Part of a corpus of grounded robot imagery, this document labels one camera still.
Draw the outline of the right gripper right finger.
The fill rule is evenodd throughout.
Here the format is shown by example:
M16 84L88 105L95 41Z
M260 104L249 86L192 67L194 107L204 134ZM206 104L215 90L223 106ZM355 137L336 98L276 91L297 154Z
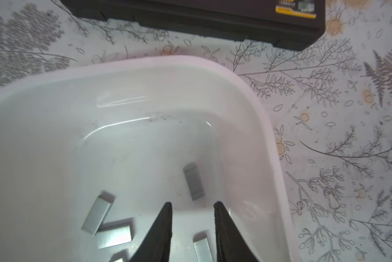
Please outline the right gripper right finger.
M214 204L218 262L257 262L222 202Z

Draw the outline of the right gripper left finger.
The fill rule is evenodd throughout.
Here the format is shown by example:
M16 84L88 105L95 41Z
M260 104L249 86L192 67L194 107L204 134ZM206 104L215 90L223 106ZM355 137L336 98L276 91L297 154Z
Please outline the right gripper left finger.
M168 262L172 223L172 203L166 202L130 262Z

